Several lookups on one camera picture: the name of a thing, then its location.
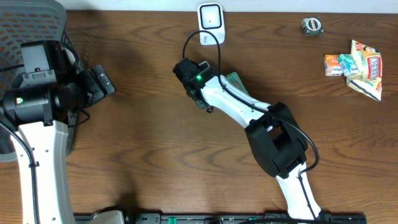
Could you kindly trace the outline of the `teal snack packet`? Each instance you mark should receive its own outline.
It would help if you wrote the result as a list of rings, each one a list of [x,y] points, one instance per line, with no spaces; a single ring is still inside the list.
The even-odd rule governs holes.
[[[245,94],[248,95],[247,89],[244,87],[239,75],[236,72],[230,73],[229,75],[226,76],[227,81],[230,82],[233,86],[235,86],[237,89],[241,90]]]

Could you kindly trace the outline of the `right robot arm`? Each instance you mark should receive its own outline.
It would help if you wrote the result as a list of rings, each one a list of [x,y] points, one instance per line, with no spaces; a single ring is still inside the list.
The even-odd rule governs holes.
[[[257,164],[277,179],[291,218],[318,220],[322,209],[308,182],[305,155],[313,143],[283,103],[270,105],[243,92],[207,62],[184,58],[173,68],[187,95],[202,108],[226,113],[245,131]]]

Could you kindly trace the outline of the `orange small snack packet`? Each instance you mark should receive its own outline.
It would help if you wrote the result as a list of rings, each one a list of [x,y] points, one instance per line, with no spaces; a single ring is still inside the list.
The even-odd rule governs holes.
[[[338,62],[339,55],[325,55],[323,58],[325,75],[329,77],[342,76],[343,71]]]

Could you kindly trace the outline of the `small teal tissue pack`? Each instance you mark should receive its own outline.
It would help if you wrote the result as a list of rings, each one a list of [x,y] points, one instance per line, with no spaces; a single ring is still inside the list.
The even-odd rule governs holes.
[[[359,68],[351,54],[340,54],[338,56],[338,63],[343,75],[346,77],[359,73]]]

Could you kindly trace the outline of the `large white snack bag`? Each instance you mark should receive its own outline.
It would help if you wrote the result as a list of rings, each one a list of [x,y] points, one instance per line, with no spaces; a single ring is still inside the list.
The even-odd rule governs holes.
[[[346,84],[380,102],[382,94],[382,57],[378,50],[356,40],[351,41],[351,55],[359,72],[346,78]]]

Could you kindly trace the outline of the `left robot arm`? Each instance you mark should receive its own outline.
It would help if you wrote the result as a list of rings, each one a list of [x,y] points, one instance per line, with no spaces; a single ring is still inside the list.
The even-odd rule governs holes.
[[[23,223],[124,223],[122,212],[76,217],[67,176],[69,118],[116,91],[100,65],[75,70],[77,54],[56,40],[21,45],[24,69],[19,88],[6,92],[1,113],[17,154]]]

